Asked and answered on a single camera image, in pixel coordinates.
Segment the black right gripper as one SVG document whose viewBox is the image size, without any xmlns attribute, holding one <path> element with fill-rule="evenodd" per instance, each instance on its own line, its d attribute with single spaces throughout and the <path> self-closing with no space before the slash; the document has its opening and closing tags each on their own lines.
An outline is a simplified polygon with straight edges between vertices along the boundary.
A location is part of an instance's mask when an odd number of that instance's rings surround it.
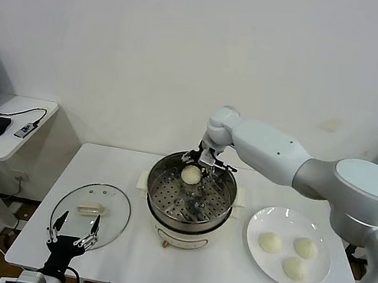
<svg viewBox="0 0 378 283">
<path fill-rule="evenodd" d="M 198 149 L 188 151 L 182 156 L 182 162 L 190 165 L 197 165 L 208 173 L 211 173 L 212 181 L 220 189 L 232 189 L 236 183 L 233 173 L 237 169 L 224 164 L 218 159 L 217 151 L 204 142 L 199 144 Z"/>
</svg>

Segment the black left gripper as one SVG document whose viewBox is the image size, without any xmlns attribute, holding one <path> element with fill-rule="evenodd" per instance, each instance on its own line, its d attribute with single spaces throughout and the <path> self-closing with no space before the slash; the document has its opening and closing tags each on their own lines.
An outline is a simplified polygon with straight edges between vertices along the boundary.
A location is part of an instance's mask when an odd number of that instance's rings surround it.
<svg viewBox="0 0 378 283">
<path fill-rule="evenodd" d="M 51 224 L 48 231 L 48 242 L 46 244 L 50 255 L 41 268 L 41 273 L 53 277 L 65 278 L 65 271 L 68 269 L 70 261 L 82 255 L 82 249 L 90 249 L 98 241 L 99 223 L 101 215 L 97 215 L 92 224 L 92 228 L 87 236 L 80 239 L 62 235 L 58 237 L 63 224 L 66 221 L 69 211 L 64 212 L 56 221 Z"/>
</svg>

